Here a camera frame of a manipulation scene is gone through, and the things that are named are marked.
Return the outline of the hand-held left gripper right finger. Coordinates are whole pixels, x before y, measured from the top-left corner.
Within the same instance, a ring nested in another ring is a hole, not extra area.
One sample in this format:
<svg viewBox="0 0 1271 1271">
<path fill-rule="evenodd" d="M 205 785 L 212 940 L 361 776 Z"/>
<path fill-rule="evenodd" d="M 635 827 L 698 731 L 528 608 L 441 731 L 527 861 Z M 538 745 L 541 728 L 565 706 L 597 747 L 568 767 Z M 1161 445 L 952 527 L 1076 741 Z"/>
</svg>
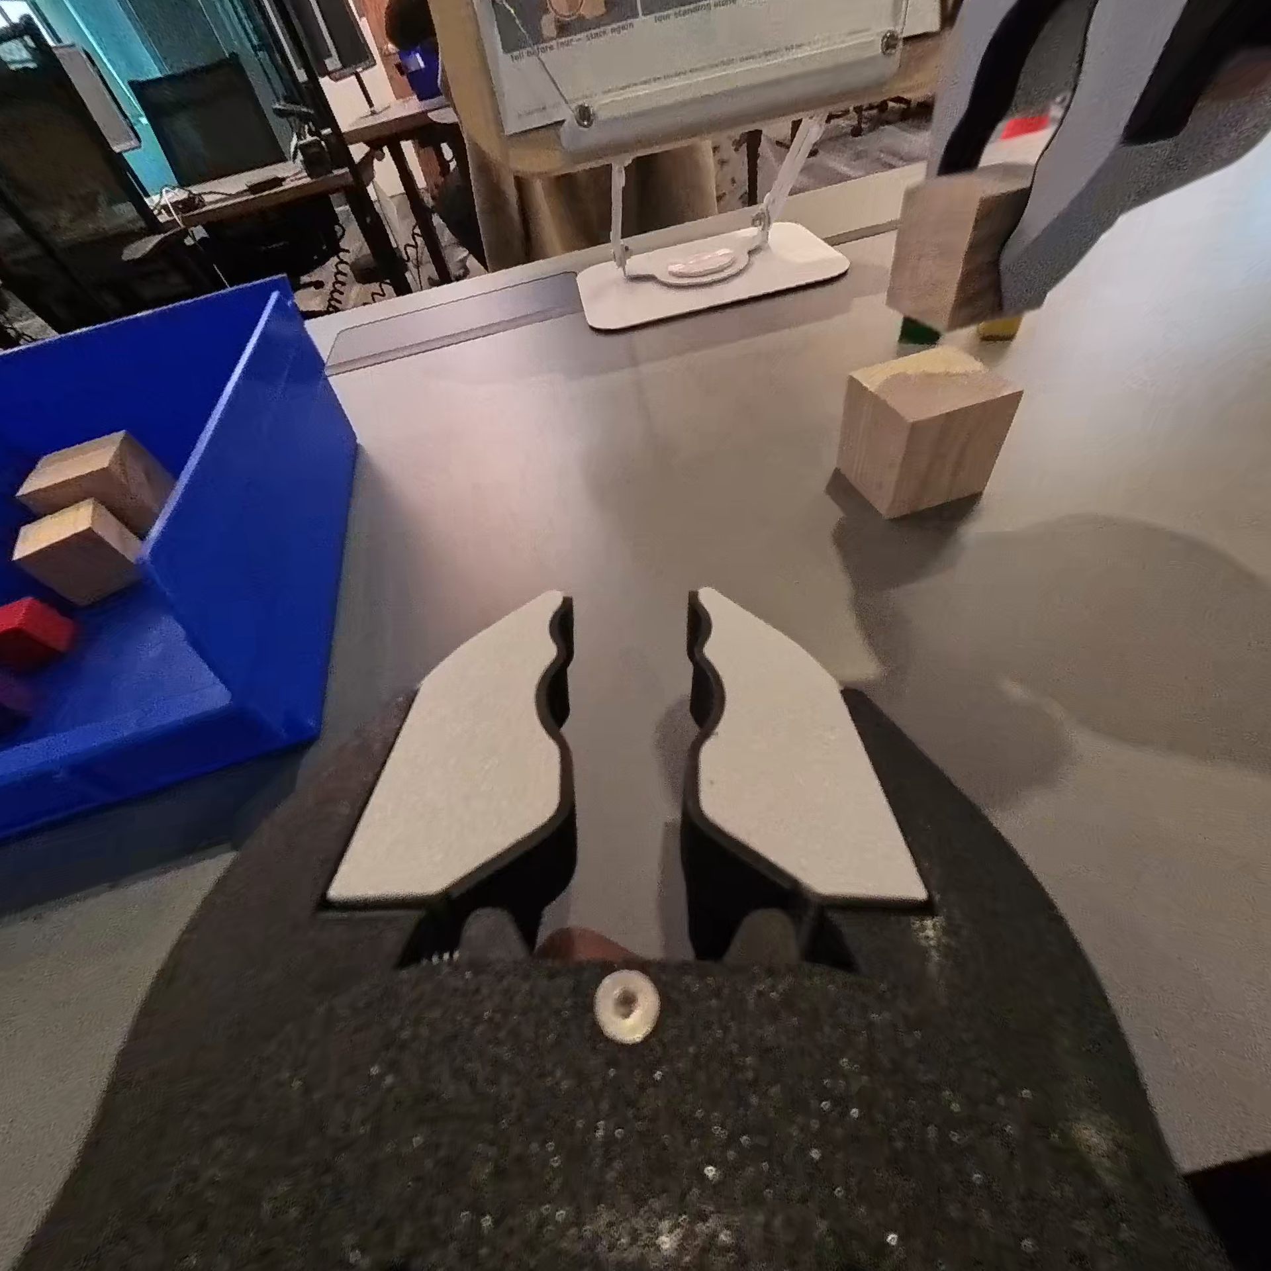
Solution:
<svg viewBox="0 0 1271 1271">
<path fill-rule="evenodd" d="M 775 914 L 798 960 L 847 945 L 834 914 L 931 914 L 931 888 L 839 682 L 802 645 L 712 587 L 687 600 L 690 715 L 679 814 L 687 929 L 723 961 Z"/>
</svg>

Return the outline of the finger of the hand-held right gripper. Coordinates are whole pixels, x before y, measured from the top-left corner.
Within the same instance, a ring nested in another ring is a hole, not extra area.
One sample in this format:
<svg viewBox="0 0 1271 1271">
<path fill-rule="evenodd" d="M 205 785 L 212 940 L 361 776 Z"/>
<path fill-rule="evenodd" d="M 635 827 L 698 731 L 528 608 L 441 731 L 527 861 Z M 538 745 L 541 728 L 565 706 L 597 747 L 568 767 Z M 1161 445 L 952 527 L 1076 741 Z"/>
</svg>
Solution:
<svg viewBox="0 0 1271 1271">
<path fill-rule="evenodd" d="M 957 3 L 933 98 L 928 176 L 976 168 L 998 126 L 1072 99 L 1094 1 Z"/>
<path fill-rule="evenodd" d="M 1038 310 L 1125 213 L 1268 135 L 1267 1 L 1094 3 L 1063 118 L 998 257 L 1002 312 Z"/>
</svg>

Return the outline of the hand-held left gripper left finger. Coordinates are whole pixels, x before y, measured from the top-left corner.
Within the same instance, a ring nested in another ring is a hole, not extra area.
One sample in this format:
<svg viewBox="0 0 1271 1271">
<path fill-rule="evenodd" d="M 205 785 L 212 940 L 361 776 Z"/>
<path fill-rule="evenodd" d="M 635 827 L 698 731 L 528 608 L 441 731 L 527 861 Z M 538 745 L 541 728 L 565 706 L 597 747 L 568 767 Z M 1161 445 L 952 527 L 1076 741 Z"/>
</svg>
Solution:
<svg viewBox="0 0 1271 1271">
<path fill-rule="evenodd" d="M 406 963 L 532 956 L 577 866 L 573 651 L 573 601 L 544 590 L 426 674 L 326 884 L 330 915 L 414 920 Z"/>
</svg>

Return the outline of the plain wooden cube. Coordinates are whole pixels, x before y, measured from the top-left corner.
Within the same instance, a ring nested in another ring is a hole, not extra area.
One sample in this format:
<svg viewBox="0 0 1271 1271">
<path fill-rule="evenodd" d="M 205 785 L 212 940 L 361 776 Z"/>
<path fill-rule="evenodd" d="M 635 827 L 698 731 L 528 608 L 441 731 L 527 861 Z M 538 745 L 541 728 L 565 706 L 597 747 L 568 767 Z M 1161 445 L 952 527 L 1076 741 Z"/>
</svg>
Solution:
<svg viewBox="0 0 1271 1271">
<path fill-rule="evenodd" d="M 146 446 L 119 430 L 46 454 L 15 496 L 38 516 L 95 500 L 138 539 L 146 539 L 176 486 L 176 478 Z"/>
<path fill-rule="evenodd" d="M 887 306 L 943 334 L 1005 318 L 1000 262 L 1033 183 L 1030 165 L 996 164 L 908 188 Z"/>
<path fill-rule="evenodd" d="M 956 346 L 846 381 L 835 470 L 883 518 L 984 494 L 1023 391 Z"/>
<path fill-rule="evenodd" d="M 135 584 L 143 548 L 105 503 L 86 498 L 25 523 L 11 561 L 65 601 L 87 608 Z"/>
</svg>

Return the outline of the blue plastic bin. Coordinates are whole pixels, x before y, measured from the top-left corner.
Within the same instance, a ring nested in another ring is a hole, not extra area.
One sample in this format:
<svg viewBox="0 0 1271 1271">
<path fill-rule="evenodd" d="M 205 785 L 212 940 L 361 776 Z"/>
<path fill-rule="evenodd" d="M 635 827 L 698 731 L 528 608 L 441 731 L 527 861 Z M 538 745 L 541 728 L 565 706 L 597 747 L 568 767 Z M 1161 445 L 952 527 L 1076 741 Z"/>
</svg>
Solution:
<svg viewBox="0 0 1271 1271">
<path fill-rule="evenodd" d="M 91 606 L 3 741 L 3 839 L 314 740 L 357 441 L 285 278 L 1 357 L 3 602 L 17 489 L 46 454 L 126 432 L 175 486 L 139 579 Z"/>
</svg>

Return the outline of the acrylic sign holder stand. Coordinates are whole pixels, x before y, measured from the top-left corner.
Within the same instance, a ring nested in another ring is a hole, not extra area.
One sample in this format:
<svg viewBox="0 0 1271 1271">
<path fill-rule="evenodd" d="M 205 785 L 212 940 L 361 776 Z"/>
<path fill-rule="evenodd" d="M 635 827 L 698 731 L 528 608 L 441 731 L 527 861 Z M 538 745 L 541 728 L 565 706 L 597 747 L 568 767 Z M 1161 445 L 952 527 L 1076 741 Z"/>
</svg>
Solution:
<svg viewBox="0 0 1271 1271">
<path fill-rule="evenodd" d="M 849 262 L 784 208 L 829 114 L 895 78 L 910 7 L 473 3 L 503 140 L 549 143 L 526 171 L 609 172 L 609 256 L 579 277 L 588 326 L 625 332 L 841 278 Z M 637 159 L 788 118 L 802 119 L 796 138 L 740 229 L 650 250 L 628 240 Z"/>
</svg>

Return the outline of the brown wooden desk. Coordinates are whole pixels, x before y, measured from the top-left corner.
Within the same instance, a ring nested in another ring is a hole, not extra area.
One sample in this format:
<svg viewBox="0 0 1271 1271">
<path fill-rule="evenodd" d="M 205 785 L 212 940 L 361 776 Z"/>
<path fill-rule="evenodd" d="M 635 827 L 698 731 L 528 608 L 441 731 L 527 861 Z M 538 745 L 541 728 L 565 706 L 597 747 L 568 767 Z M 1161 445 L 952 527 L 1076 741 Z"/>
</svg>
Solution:
<svg viewBox="0 0 1271 1271">
<path fill-rule="evenodd" d="M 365 189 L 373 160 L 375 152 L 360 147 L 352 169 L 314 177 L 283 163 L 218 183 L 168 185 L 147 201 L 159 220 L 200 230 L 199 245 L 226 283 L 285 277 L 303 285 L 340 256 L 335 199 Z"/>
</svg>

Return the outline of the computer monitor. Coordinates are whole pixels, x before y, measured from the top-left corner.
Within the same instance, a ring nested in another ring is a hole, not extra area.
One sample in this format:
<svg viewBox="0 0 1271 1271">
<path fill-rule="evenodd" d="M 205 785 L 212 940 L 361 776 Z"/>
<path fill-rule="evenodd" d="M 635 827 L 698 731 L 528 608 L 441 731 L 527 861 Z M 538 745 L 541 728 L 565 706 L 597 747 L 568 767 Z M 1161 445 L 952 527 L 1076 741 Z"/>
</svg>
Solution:
<svg viewBox="0 0 1271 1271">
<path fill-rule="evenodd" d="M 371 71 L 377 65 L 373 41 L 353 1 L 302 1 L 297 13 L 308 22 L 306 30 L 315 50 L 312 57 L 323 78 L 338 82 Z"/>
</svg>

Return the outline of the black office chair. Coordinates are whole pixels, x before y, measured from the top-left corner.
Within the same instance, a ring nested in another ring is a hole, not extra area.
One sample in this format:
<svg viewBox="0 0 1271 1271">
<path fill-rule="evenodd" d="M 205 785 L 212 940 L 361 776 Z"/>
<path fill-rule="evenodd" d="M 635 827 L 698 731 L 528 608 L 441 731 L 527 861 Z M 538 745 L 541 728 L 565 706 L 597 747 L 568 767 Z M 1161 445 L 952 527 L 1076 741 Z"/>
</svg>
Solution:
<svg viewBox="0 0 1271 1271">
<path fill-rule="evenodd" d="M 236 52 L 184 71 L 132 78 L 128 87 L 179 187 L 228 180 L 289 158 Z"/>
</svg>

